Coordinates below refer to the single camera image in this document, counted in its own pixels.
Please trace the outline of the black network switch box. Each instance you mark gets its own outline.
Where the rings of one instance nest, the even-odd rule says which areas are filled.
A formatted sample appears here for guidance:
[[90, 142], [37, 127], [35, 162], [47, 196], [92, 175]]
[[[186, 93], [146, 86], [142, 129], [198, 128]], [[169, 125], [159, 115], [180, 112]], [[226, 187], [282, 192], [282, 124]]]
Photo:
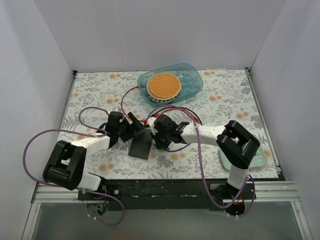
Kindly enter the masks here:
[[153, 139], [150, 129], [142, 129], [138, 131], [132, 139], [131, 146], [128, 151], [130, 157], [148, 160]]

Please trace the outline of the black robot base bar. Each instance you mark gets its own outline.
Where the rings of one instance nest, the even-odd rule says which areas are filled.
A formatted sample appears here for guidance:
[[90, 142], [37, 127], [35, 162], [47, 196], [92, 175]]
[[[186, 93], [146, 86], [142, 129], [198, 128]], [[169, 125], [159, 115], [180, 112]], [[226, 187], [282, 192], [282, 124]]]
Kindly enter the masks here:
[[219, 210], [212, 203], [225, 205], [238, 193], [226, 179], [113, 179], [103, 180], [100, 193], [108, 194], [108, 209], [127, 210], [209, 209]]

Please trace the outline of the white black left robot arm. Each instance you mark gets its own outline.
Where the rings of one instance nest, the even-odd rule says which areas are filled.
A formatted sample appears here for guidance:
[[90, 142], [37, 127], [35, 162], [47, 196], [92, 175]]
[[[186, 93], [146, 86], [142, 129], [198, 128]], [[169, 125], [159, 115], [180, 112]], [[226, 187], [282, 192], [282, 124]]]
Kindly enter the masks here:
[[95, 129], [94, 136], [72, 142], [58, 141], [44, 168], [43, 179], [68, 190], [88, 189], [95, 200], [103, 199], [107, 191], [101, 184], [102, 178], [86, 172], [85, 162], [88, 157], [113, 147], [118, 139], [126, 142], [144, 129], [131, 112], [128, 115], [131, 123], [123, 113], [112, 111], [107, 122]]

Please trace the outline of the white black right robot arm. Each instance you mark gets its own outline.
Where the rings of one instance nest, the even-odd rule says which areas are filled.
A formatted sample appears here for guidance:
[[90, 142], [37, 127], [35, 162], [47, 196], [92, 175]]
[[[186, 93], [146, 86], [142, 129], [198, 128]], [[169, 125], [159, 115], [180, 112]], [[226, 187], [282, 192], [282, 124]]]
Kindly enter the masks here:
[[243, 184], [260, 142], [239, 122], [231, 120], [220, 126], [204, 126], [193, 122], [176, 124], [163, 114], [157, 118], [149, 118], [147, 124], [157, 149], [166, 149], [171, 143], [199, 143], [219, 147], [231, 163], [226, 186], [227, 195], [232, 199], [243, 195]]

